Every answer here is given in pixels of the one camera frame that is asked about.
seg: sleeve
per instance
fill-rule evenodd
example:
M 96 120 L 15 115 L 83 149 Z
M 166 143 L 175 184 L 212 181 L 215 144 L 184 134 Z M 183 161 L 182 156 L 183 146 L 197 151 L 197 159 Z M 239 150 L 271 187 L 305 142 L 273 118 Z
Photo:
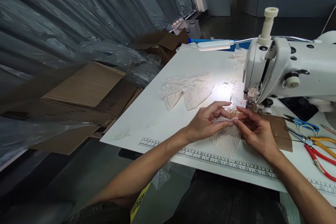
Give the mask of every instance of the sleeve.
M 63 224 L 130 224 L 130 222 L 129 209 L 117 206 L 111 201 L 102 201 L 85 207 Z

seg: pliers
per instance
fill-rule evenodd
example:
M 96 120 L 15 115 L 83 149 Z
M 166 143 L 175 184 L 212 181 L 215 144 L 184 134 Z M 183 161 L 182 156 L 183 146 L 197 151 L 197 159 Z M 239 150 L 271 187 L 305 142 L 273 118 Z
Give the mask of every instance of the pliers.
M 332 157 L 334 157 L 336 159 L 336 154 L 331 151 L 327 146 L 324 146 L 323 144 L 320 143 L 320 141 L 328 141 L 331 143 L 334 143 L 336 145 L 336 141 L 334 139 L 331 138 L 325 138 L 325 137 L 305 137 L 302 136 L 298 133 L 296 133 L 294 130 L 288 128 L 288 131 L 290 133 L 292 133 L 294 136 L 296 136 L 298 139 L 300 139 L 303 143 L 305 143 L 304 147 L 306 148 L 306 150 L 308 151 L 310 157 L 312 158 L 314 165 L 319 169 L 319 171 L 324 174 L 326 177 L 328 177 L 329 179 L 331 179 L 332 181 L 336 182 L 336 178 L 331 176 L 329 173 L 326 172 L 326 170 L 322 167 L 322 165 L 320 164 L 320 162 L 317 160 L 315 154 L 317 156 L 319 156 L 320 158 L 324 159 L 325 161 L 333 164 L 336 166 L 336 161 L 332 160 L 324 155 L 322 155 L 320 152 L 318 152 L 316 149 L 313 148 L 313 145 L 317 145 L 319 147 L 321 147 L 322 149 L 324 149 L 326 152 L 328 152 Z

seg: blue-handled scissors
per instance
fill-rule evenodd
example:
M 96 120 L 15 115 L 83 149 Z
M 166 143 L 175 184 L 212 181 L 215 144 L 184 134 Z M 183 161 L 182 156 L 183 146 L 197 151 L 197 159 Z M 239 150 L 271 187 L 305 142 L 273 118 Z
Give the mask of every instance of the blue-handled scissors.
M 303 125 L 303 126 L 302 126 L 303 128 L 309 129 L 309 130 L 311 130 L 311 131 L 315 131 L 315 132 L 320 131 L 320 128 L 317 127 L 317 126 L 314 125 L 314 124 L 310 124 L 310 123 L 308 123 L 308 122 L 301 121 L 300 119 L 297 119 L 297 118 L 292 117 L 292 116 L 289 116 L 289 115 L 284 115 L 284 116 L 288 117 L 288 118 L 285 118 L 285 117 L 284 117 L 284 119 L 285 119 L 286 121 L 288 121 L 288 122 L 294 123 L 294 124 L 299 125 L 299 126 Z

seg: cardboard box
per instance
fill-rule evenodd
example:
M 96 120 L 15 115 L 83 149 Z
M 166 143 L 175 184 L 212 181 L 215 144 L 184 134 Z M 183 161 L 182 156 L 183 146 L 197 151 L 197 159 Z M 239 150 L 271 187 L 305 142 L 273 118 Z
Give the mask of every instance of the cardboard box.
M 122 110 L 122 112 L 120 113 L 120 115 L 118 116 L 118 118 L 126 111 L 126 109 L 128 109 L 128 107 L 135 101 L 135 99 L 138 98 L 138 96 L 142 93 L 144 89 L 142 88 L 138 88 L 135 93 L 133 94 L 133 96 L 131 97 L 131 99 L 129 100 L 129 102 L 127 103 L 127 105 L 124 107 L 124 109 Z M 102 136 L 113 126 L 113 124 L 118 120 L 118 118 L 115 118 L 113 120 L 111 120 L 107 125 L 106 129 L 103 132 L 95 132 L 91 135 L 91 137 L 93 138 L 98 138 L 101 139 Z
M 137 89 L 124 75 L 97 62 L 48 70 L 0 101 L 0 113 L 92 122 L 117 118 Z
M 131 47 L 137 50 L 146 50 L 148 53 L 159 56 L 165 65 L 175 55 L 176 49 L 182 43 L 188 44 L 188 39 L 189 35 L 185 29 L 177 36 L 163 30 L 142 36 Z

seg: forearm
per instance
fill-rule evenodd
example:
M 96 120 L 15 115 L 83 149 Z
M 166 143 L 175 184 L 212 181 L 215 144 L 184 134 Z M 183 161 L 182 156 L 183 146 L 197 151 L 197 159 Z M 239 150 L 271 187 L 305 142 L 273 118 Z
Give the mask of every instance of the forearm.
M 272 155 L 268 161 L 285 185 L 307 224 L 335 222 L 336 210 L 281 151 Z
M 152 180 L 158 170 L 187 144 L 187 138 L 181 129 L 122 170 L 92 200 L 92 203 L 138 194 Z

